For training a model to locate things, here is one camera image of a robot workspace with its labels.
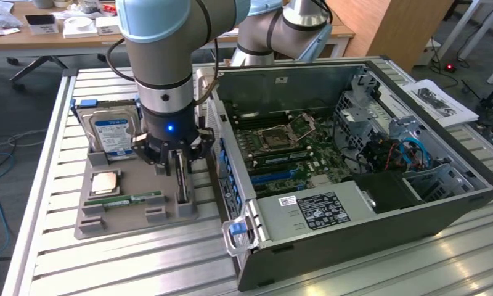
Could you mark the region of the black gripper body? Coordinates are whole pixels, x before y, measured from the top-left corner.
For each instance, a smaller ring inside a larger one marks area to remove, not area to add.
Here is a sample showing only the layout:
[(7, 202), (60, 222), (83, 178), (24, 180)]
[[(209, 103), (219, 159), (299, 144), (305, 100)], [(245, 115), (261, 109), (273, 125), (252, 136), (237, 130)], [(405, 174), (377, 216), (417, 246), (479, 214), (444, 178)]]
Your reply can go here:
[(199, 137), (195, 120), (195, 105), (173, 113), (160, 113), (143, 107), (149, 148), (160, 153), (164, 149), (189, 153), (191, 144)]

